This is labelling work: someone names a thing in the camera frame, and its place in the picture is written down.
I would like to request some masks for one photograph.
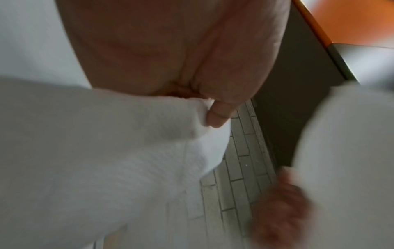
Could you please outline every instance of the hand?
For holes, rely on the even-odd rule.
[[[215,100],[222,126],[267,78],[290,0],[57,0],[93,87]]]
[[[288,249],[302,238],[311,203],[302,190],[290,182],[289,172],[281,171],[277,183],[255,208],[252,238],[256,243]]]

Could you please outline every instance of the brick-pattern tile floor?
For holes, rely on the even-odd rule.
[[[251,205],[275,178],[251,101],[231,119],[231,138],[222,163],[165,208],[165,249],[249,249]],[[104,249],[117,249],[106,243]],[[134,246],[130,249],[143,249]]]

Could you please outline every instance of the skin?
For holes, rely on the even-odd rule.
[[[294,248],[302,239],[311,208],[303,191],[291,184],[289,171],[282,170],[253,210],[253,240],[274,249]]]
[[[266,80],[290,0],[57,0],[93,87],[215,100],[222,126]]]

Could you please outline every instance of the orange surface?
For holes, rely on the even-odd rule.
[[[394,0],[293,0],[325,46],[394,48]]]

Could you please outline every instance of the white surface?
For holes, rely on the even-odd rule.
[[[2,247],[81,248],[197,183],[230,136],[209,105],[2,82]]]
[[[90,87],[53,0],[1,0],[0,76]]]
[[[394,95],[335,89],[305,129],[294,166],[315,204],[300,249],[394,247]]]

